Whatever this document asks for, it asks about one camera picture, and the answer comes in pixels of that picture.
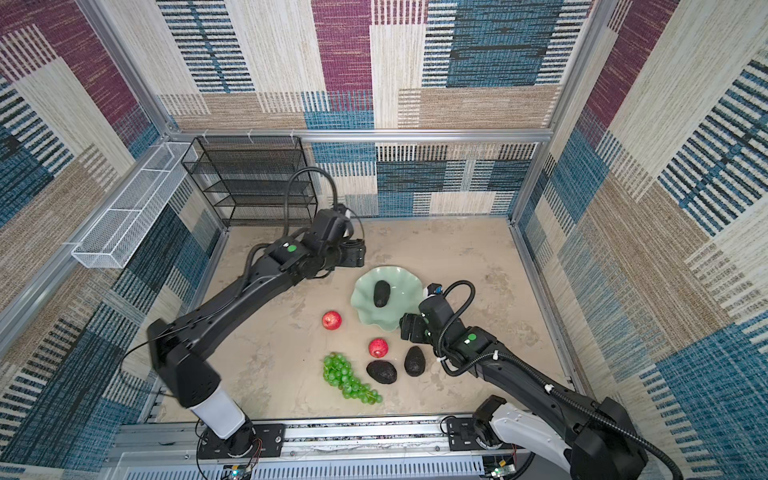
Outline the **light green scalloped fruit bowl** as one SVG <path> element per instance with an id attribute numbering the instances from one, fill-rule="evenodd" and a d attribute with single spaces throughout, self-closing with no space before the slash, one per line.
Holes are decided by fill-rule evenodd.
<path id="1" fill-rule="evenodd" d="M 390 293 L 386 304 L 377 307 L 374 292 L 380 281 L 389 284 Z M 392 332 L 399 328 L 399 321 L 406 313 L 419 313 L 418 305 L 424 298 L 424 285 L 417 276 L 402 267 L 380 266 L 356 281 L 350 303 L 363 325 Z"/>

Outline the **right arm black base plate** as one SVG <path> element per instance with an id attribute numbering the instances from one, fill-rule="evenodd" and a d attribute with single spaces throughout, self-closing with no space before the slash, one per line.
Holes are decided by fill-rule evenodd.
<path id="1" fill-rule="evenodd" d="M 513 444 L 499 443 L 496 440 L 491 444 L 490 440 L 482 440 L 472 417 L 447 415 L 440 420 L 439 429 L 447 437 L 451 451 L 511 451 L 514 448 Z"/>

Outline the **green fake grape bunch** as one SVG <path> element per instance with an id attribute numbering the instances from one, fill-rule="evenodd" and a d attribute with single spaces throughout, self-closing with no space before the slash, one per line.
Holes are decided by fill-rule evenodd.
<path id="1" fill-rule="evenodd" d="M 323 358 L 323 379 L 339 390 L 345 399 L 356 399 L 368 405 L 383 402 L 383 397 L 376 390 L 360 380 L 343 354 L 332 352 Z"/>

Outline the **dark fake avocado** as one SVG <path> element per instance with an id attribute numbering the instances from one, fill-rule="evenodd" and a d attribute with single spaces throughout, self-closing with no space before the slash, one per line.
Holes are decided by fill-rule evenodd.
<path id="1" fill-rule="evenodd" d="M 397 381 L 396 367 L 389 361 L 375 360 L 366 366 L 367 374 L 377 383 L 390 385 Z"/>
<path id="2" fill-rule="evenodd" d="M 391 285 L 385 280 L 379 280 L 374 285 L 373 302 L 376 308 L 385 307 L 390 300 Z"/>
<path id="3" fill-rule="evenodd" d="M 426 369 L 426 359 L 422 349 L 418 346 L 411 347 L 404 359 L 404 370 L 410 377 L 421 376 Z"/>

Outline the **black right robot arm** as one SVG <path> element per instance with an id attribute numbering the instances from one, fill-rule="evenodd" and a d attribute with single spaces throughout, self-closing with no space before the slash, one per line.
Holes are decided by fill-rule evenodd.
<path id="1" fill-rule="evenodd" d="M 628 411 L 616 400 L 598 401 L 543 374 L 486 330 L 467 327 L 461 316 L 465 301 L 453 309 L 447 300 L 453 285 L 428 286 L 414 313 L 400 319 L 403 339 L 428 344 L 451 377 L 469 373 L 525 406 L 518 412 L 491 396 L 473 415 L 479 444 L 524 446 L 568 472 L 573 479 L 637 479 L 650 457 L 664 464 L 675 479 L 682 470 L 635 429 Z"/>

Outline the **red fake apple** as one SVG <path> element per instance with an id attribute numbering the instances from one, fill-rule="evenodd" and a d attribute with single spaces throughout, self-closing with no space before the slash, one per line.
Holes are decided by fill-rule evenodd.
<path id="1" fill-rule="evenodd" d="M 343 320 L 338 312 L 328 311 L 322 316 L 321 322 L 326 330 L 334 331 L 340 328 Z"/>
<path id="2" fill-rule="evenodd" d="M 368 352 L 373 358 L 383 358 L 389 352 L 389 344 L 383 338 L 375 338 L 369 342 Z"/>

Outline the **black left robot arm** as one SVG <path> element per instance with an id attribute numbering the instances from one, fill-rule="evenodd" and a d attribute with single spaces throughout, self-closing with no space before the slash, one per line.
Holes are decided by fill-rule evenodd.
<path id="1" fill-rule="evenodd" d="M 221 386 L 209 364 L 218 346 L 256 311 L 304 280 L 323 279 L 336 268 L 360 268 L 365 243 L 354 235 L 350 210 L 338 199 L 319 210 L 308 228 L 291 231 L 248 252 L 242 274 L 229 286 L 170 323 L 147 329 L 153 371 L 180 406 L 205 425 L 210 444 L 230 458 L 257 447 L 252 421 Z"/>

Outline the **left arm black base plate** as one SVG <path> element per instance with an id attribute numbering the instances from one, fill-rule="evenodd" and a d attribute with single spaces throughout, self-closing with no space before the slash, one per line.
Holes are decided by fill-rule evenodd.
<path id="1" fill-rule="evenodd" d="M 246 422 L 227 439 L 219 438 L 206 427 L 196 449 L 198 459 L 245 461 L 276 458 L 281 455 L 284 424 L 249 424 Z"/>

